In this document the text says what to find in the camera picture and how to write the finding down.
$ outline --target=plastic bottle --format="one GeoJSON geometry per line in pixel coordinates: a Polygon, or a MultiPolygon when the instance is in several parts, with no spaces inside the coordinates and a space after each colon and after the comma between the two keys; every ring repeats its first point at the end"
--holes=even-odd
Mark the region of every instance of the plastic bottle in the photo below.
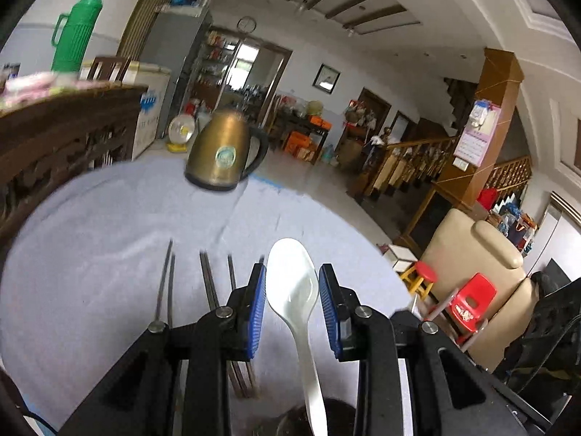
{"type": "Polygon", "coordinates": [[[79,0],[69,14],[61,13],[54,27],[51,44],[56,47],[50,70],[53,72],[79,72],[89,38],[97,17],[103,8],[102,0],[79,0]],[[56,33],[66,20],[58,42],[56,33]]]}

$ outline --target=spoon handle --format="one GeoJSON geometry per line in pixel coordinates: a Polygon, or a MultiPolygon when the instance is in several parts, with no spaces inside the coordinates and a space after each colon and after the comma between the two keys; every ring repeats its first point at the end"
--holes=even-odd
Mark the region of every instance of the spoon handle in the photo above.
{"type": "Polygon", "coordinates": [[[298,353],[298,366],[300,367],[300,378],[303,382],[304,402],[311,430],[314,436],[327,436],[325,405],[307,330],[296,330],[293,336],[298,353]]]}

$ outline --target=tablecloth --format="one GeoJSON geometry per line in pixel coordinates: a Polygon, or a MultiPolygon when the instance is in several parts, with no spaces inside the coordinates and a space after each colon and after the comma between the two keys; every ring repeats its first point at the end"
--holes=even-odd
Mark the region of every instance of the tablecloth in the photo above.
{"type": "MultiPolygon", "coordinates": [[[[182,159],[120,163],[53,193],[20,231],[0,282],[0,355],[40,414],[59,428],[152,321],[168,240],[176,254],[174,326],[208,311],[199,251],[225,304],[227,254],[238,286],[280,238],[390,316],[409,294],[377,248],[312,198],[258,178],[230,193],[188,183],[182,159]]],[[[355,405],[357,363],[334,359],[320,302],[309,335],[323,394],[355,405]]],[[[260,398],[231,397],[235,434],[303,402],[290,331],[267,306],[254,360],[260,398]]]]}

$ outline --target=gold kettle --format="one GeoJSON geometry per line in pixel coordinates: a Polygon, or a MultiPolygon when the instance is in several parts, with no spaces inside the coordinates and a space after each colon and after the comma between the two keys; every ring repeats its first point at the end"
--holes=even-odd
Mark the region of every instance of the gold kettle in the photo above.
{"type": "Polygon", "coordinates": [[[268,152],[268,136],[235,110],[216,110],[194,141],[185,178],[194,185],[228,191],[260,165],[268,152]],[[251,137],[260,141],[255,159],[246,167],[251,137]]]}

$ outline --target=kettle base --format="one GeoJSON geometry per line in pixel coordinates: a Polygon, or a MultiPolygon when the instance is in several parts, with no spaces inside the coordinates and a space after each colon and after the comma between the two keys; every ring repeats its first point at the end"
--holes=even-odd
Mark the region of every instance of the kettle base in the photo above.
{"type": "Polygon", "coordinates": [[[188,182],[193,183],[194,185],[203,188],[204,190],[214,190],[214,192],[229,192],[234,190],[238,185],[237,183],[233,185],[214,185],[212,183],[202,182],[200,179],[194,177],[188,172],[185,172],[184,175],[188,182]]]}

